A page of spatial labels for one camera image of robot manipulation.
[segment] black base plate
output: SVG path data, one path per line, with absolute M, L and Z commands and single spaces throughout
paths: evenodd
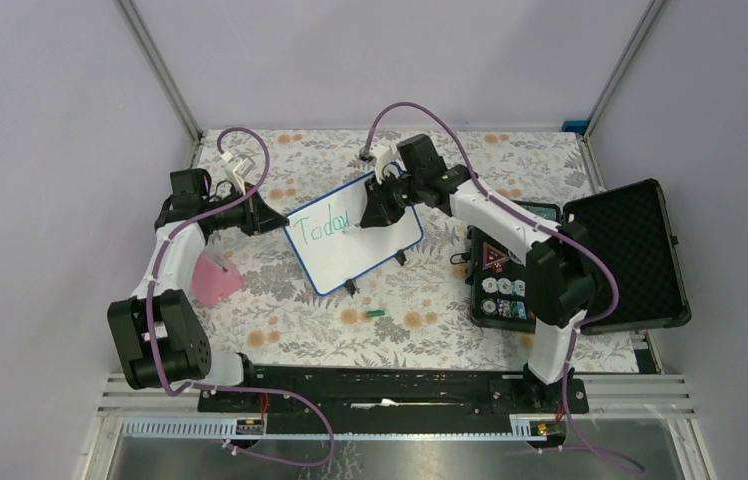
M 247 377 L 247 386 L 289 390 L 315 403 L 335 433 L 509 433 L 510 414 L 553 417 L 557 411 L 557 405 L 537 409 L 520 397 L 529 391 L 520 372 L 255 366 Z M 588 413 L 583 382 L 573 380 L 570 386 L 572 413 Z M 383 399 L 400 406 L 358 408 Z M 198 403 L 200 412 L 259 410 L 255 394 L 219 392 Z M 293 398 L 271 396 L 268 414 L 268 433 L 324 433 L 321 420 Z

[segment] black case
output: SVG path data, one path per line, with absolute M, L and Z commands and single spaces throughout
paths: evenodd
M 526 206 L 553 207 L 518 202 Z M 609 317 L 587 325 L 584 334 L 624 332 L 685 325 L 692 318 L 677 262 L 677 237 L 672 235 L 659 182 L 653 179 L 617 188 L 567 203 L 561 223 L 573 215 L 586 227 L 591 250 L 607 264 L 619 285 L 619 305 Z M 484 296 L 478 277 L 482 243 L 494 244 L 482 231 L 472 229 L 471 289 L 472 321 L 481 327 L 532 332 L 535 324 L 519 318 L 487 316 L 480 309 Z M 500 276 L 523 278 L 523 266 L 508 262 Z M 611 300 L 606 279 L 589 314 L 601 312 Z
M 558 223 L 562 221 L 562 211 L 557 205 L 552 203 L 523 201 L 516 201 L 515 203 L 540 217 Z M 524 295 L 518 293 L 518 288 L 513 287 L 511 293 L 504 294 L 500 290 L 494 293 L 487 293 L 482 287 L 483 280 L 487 278 L 492 278 L 496 281 L 500 278 L 506 278 L 513 283 L 518 282 L 524 285 L 526 292 L 527 285 L 524 281 L 527 278 L 527 269 L 520 262 L 510 258 L 506 248 L 497 240 L 487 235 L 486 232 L 475 227 L 468 227 L 468 237 L 471 240 L 471 250 L 468 257 L 470 260 L 470 271 L 465 283 L 471 285 L 471 321 L 475 325 L 484 328 L 533 333 L 536 329 L 536 320 L 529 314 L 529 306 L 526 304 Z M 507 260 L 500 265 L 499 271 L 484 267 L 487 245 L 507 255 Z M 495 312 L 487 313 L 483 311 L 482 303 L 486 300 L 496 303 Z

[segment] robotic arm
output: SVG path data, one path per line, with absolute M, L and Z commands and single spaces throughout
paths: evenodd
M 560 381 L 573 326 L 582 320 L 597 293 L 601 274 L 573 248 L 538 229 L 555 229 L 588 247 L 586 230 L 576 222 L 561 226 L 513 205 L 527 219 L 513 217 L 489 201 L 471 181 L 464 165 L 447 168 L 426 135 L 398 144 L 406 173 L 384 175 L 391 161 L 388 149 L 374 150 L 376 175 L 366 181 L 368 203 L 362 228 L 384 227 L 398 221 L 407 207 L 424 203 L 474 225 L 503 244 L 527 268 L 526 303 L 536 316 L 536 341 L 525 368 L 525 377 L 552 385 Z M 486 186 L 490 196 L 497 196 Z
M 141 283 L 127 300 L 109 306 L 107 317 L 127 383 L 134 389 L 160 387 L 159 375 L 147 335 L 145 314 L 148 283 L 155 262 L 160 262 L 153 298 L 153 318 L 165 374 L 169 381 L 206 378 L 212 356 L 206 333 L 197 319 L 185 291 L 191 284 L 197 259 L 213 232 L 238 227 L 248 236 L 259 235 L 288 225 L 288 219 L 265 204 L 256 192 L 244 203 L 188 225 L 172 239 L 163 258 L 162 245 L 184 221 L 228 205 L 244 192 L 233 188 L 223 199 L 210 199 L 209 172 L 203 169 L 171 173 L 172 194 L 162 204 L 156 219 L 156 248 Z M 240 183 L 242 189 L 252 186 Z

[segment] metal frame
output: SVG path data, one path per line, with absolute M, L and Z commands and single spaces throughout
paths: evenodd
M 151 36 L 150 31 L 147 29 L 147 25 L 142 19 L 135 1 L 115 0 L 115 3 L 121 10 L 121 13 L 124 16 L 124 20 L 127 22 L 130 31 L 133 33 L 136 43 L 138 44 L 139 48 L 150 64 L 151 68 L 153 69 L 153 73 L 159 80 L 159 85 L 162 87 L 162 91 L 171 102 L 171 107 L 174 109 L 174 113 L 176 113 L 177 117 L 180 119 L 183 128 L 185 128 L 188 135 L 192 138 L 192 141 L 199 142 L 203 135 L 203 130 L 195 120 L 194 115 L 192 115 L 191 110 L 188 107 L 188 103 L 177 87 L 177 83 L 174 81 L 174 77 L 171 75 L 170 70 L 168 70 L 168 67 L 165 64 L 165 60 L 163 59 L 162 54 L 159 52 L 156 43 L 153 41 L 153 37 Z M 645 8 L 645 12 L 639 19 L 639 23 L 633 30 L 633 34 L 631 35 L 630 40 L 627 42 L 627 45 L 625 46 L 621 57 L 619 57 L 618 62 L 616 62 L 616 65 L 613 68 L 613 71 L 611 72 L 607 83 L 604 85 L 604 88 L 598 95 L 598 100 L 589 114 L 589 126 L 584 134 L 587 141 L 589 135 L 591 135 L 594 131 L 595 125 L 598 123 L 598 120 L 600 120 L 601 115 L 606 109 L 607 102 L 612 97 L 612 94 L 618 86 L 621 78 L 627 72 L 628 66 L 638 53 L 639 48 L 644 43 L 645 38 L 656 23 L 659 14 L 662 12 L 667 3 L 668 0 L 651 0 L 648 6 Z
M 604 110 L 607 108 L 607 102 L 609 102 L 615 89 L 618 87 L 619 82 L 624 77 L 624 74 L 627 73 L 628 67 L 631 62 L 633 62 L 633 59 L 636 57 L 642 44 L 645 43 L 648 33 L 650 33 L 654 24 L 659 19 L 659 16 L 667 3 L 668 0 L 651 0 L 648 7 L 645 9 L 645 13 L 642 14 L 642 18 L 639 20 L 639 24 L 636 25 L 636 29 L 633 31 L 630 41 L 627 42 L 624 52 L 622 52 L 612 74 L 610 74 L 610 79 L 607 81 L 607 84 L 604 85 L 604 89 L 598 96 L 598 102 L 589 114 L 589 126 L 586 128 L 586 133 L 584 134 L 587 142 L 589 136 L 595 130 L 595 125 L 597 125 L 598 121 L 601 119 L 601 115 L 603 115 Z
M 505 378 L 519 378 L 506 375 Z M 700 441 L 697 419 L 681 375 L 583 374 L 591 413 L 574 415 L 584 420 L 640 420 L 658 418 L 669 428 L 686 479 L 715 480 L 706 449 Z M 152 438 L 219 438 L 228 436 L 231 420 L 253 414 L 219 414 L 197 411 L 199 393 L 168 397 L 161 389 L 133 390 L 123 374 L 112 374 L 92 425 L 94 441 L 85 450 L 83 479 L 105 479 L 125 436 Z M 512 435 L 342 435 L 344 440 L 530 440 L 525 422 L 548 419 L 547 415 L 511 415 Z M 277 435 L 290 440 L 324 440 L 326 435 Z
M 174 109 L 174 113 L 177 115 L 180 123 L 182 123 L 186 133 L 191 137 L 192 142 L 199 143 L 203 131 L 191 114 L 191 110 L 189 110 L 180 89 L 177 88 L 177 83 L 165 65 L 165 60 L 162 58 L 162 54 L 159 53 L 159 49 L 156 47 L 150 31 L 148 31 L 147 25 L 145 25 L 144 20 L 141 18 L 135 2 L 133 0 L 115 0 L 115 4 L 124 16 L 124 21 L 127 22 L 127 26 L 130 28 L 136 43 L 141 49 L 141 53 L 144 54 L 147 63 L 150 64 L 153 74 L 159 80 L 159 86 L 162 87 L 162 91 L 168 97 L 168 101 L 171 102 L 171 108 Z
M 188 104 L 156 47 L 134 0 L 115 0 L 115 3 L 122 12 L 136 43 L 138 43 L 150 64 L 183 128 L 195 142 L 194 155 L 188 159 L 189 163 L 187 164 L 193 166 L 203 148 L 200 143 L 203 131 L 189 110 Z M 590 135 L 595 130 L 610 98 L 667 3 L 666 0 L 651 0 L 648 4 L 589 115 L 589 127 L 583 136 L 578 136 L 581 154 L 586 164 L 586 172 L 593 190 L 596 192 L 605 191 L 606 187 L 600 166 L 590 146 Z M 663 372 L 659 350 L 651 335 L 648 332 L 634 334 L 633 341 L 634 343 L 644 343 L 650 347 L 657 367 Z M 684 476 L 687 479 L 715 480 L 712 463 L 701 441 L 698 421 L 682 376 L 587 374 L 578 375 L 578 378 L 585 382 L 592 413 L 575 415 L 575 417 L 628 420 L 661 418 L 672 433 Z M 126 384 L 123 374 L 111 375 L 101 398 L 97 416 L 93 420 L 89 437 L 86 440 L 82 455 L 84 461 L 80 462 L 76 478 L 94 480 L 107 478 L 120 438 L 125 434 L 135 434 L 137 428 L 139 430 L 143 428 L 136 426 L 141 424 L 141 422 L 136 423 L 136 419 L 156 419 L 156 423 L 159 425 L 177 423 L 206 426 L 220 425 L 229 422 L 230 419 L 249 416 L 248 414 L 199 413 L 197 412 L 197 402 L 197 392 L 185 393 L 179 397 L 171 398 L 165 395 L 162 390 L 135 391 Z M 519 422 L 544 418 L 546 417 L 539 415 L 513 415 L 511 416 L 513 431 L 517 431 Z M 125 425 L 132 425 L 132 427 L 124 428 Z M 389 438 L 422 439 L 418 437 L 415 435 Z M 429 436 L 423 439 L 428 438 L 443 439 L 443 437 L 437 436 Z M 466 440 L 471 437 L 462 435 L 449 436 L 448 438 Z M 490 439 L 500 440 L 501 438 L 490 437 Z

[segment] warning sticker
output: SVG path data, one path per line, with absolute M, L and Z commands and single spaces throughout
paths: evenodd
M 488 243 L 483 244 L 483 268 L 494 268 L 496 272 L 499 272 L 502 265 L 509 260 L 509 255 L 498 250 L 497 248 L 489 245 Z

